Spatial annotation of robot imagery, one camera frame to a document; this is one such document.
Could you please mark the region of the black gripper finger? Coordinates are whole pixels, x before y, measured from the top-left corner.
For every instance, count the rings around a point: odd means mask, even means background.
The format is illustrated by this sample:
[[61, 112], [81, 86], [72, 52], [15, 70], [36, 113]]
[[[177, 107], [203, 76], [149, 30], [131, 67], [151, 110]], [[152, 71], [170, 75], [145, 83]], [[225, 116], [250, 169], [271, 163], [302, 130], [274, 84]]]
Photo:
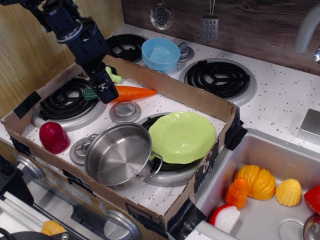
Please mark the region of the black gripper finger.
[[97, 97], [104, 103], [110, 103], [119, 97], [119, 93], [106, 70], [92, 71], [89, 85]]

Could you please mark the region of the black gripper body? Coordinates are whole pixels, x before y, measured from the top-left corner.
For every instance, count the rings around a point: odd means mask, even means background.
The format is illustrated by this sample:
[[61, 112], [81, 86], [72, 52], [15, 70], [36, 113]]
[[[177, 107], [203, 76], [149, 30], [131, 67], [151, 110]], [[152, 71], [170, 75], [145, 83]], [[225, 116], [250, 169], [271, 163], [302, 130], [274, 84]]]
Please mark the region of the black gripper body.
[[91, 17], [85, 17], [68, 26], [64, 32], [56, 35], [56, 41], [65, 44], [75, 57], [86, 74], [96, 82], [108, 80], [105, 64], [102, 62], [108, 53], [107, 42]]

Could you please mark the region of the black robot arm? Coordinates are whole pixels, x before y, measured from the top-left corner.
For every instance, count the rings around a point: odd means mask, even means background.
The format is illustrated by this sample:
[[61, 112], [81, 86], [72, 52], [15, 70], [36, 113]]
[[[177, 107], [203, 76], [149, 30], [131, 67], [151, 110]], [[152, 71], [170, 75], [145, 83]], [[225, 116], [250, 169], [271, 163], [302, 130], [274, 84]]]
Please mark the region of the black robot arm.
[[89, 76], [89, 85], [107, 104], [119, 93], [106, 71], [104, 57], [110, 48], [92, 17], [82, 17], [72, 0], [2, 0], [2, 6], [20, 4], [30, 11], [47, 32], [53, 32], [59, 44], [65, 44]]

